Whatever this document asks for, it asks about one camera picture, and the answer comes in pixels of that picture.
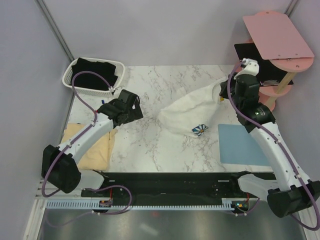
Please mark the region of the white daisy print t shirt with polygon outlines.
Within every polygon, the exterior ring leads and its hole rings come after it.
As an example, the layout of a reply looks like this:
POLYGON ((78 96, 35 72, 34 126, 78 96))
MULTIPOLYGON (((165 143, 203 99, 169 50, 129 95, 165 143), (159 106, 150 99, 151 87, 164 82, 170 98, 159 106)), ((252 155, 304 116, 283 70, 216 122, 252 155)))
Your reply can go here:
POLYGON ((182 95, 169 106, 161 109, 159 122, 171 133, 199 138, 214 126, 214 117, 222 106, 220 78, 208 86, 182 95))

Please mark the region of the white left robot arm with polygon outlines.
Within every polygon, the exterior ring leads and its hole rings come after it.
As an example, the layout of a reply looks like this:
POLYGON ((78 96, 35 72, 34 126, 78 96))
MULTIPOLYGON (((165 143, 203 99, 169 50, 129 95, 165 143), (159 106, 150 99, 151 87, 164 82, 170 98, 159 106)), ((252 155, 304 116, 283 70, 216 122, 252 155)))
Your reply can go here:
POLYGON ((41 193, 44 197, 51 196, 45 192, 46 183, 65 194, 76 188, 92 189, 99 197, 109 193, 110 185, 100 173, 93 170, 80 171, 77 164, 102 136, 118 126, 143 118, 140 98, 124 89, 118 98, 101 105, 93 113, 93 121, 74 136, 58 146, 48 145, 44 149, 41 167, 41 193))

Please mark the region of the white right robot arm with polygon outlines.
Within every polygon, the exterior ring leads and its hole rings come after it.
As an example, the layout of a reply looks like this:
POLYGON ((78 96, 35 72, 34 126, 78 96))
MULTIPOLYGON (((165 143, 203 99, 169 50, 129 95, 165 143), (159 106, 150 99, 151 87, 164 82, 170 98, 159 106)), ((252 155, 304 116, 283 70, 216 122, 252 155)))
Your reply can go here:
POLYGON ((275 179, 238 172, 231 178, 229 191, 235 197, 244 193, 254 195, 266 201, 274 215, 283 218, 314 206, 320 197, 320 182, 312 181, 298 166, 283 141, 275 117, 259 102, 259 88, 255 76, 234 75, 220 84, 219 96, 230 100, 238 121, 266 156, 275 179))

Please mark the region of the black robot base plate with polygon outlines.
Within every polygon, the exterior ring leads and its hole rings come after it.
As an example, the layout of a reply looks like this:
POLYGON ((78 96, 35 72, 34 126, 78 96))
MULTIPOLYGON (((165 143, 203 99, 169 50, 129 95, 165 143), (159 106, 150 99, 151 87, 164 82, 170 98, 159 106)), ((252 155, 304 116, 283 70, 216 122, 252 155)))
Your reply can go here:
POLYGON ((241 172, 103 173, 100 192, 83 190, 82 197, 111 197, 127 204, 220 204, 223 198, 245 199, 236 178, 241 172))

